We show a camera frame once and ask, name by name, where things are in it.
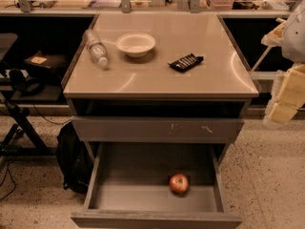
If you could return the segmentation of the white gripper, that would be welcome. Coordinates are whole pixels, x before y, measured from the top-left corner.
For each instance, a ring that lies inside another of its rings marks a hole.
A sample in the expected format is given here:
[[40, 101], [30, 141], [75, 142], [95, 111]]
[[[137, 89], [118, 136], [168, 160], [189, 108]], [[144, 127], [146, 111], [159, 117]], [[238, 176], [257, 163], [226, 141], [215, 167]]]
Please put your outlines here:
[[295, 116], [297, 109], [305, 104], [305, 64], [293, 64], [285, 72], [277, 100], [286, 106], [275, 103], [269, 119], [278, 124], [287, 123]]

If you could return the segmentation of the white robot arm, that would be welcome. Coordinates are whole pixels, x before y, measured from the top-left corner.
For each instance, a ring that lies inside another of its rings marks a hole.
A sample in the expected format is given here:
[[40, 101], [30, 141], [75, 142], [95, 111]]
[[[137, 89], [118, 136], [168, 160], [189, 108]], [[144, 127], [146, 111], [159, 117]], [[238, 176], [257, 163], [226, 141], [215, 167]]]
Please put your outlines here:
[[294, 64], [285, 73], [278, 71], [274, 79], [265, 114], [275, 125], [288, 123], [305, 103], [305, 0], [287, 19], [281, 48], [282, 55]]

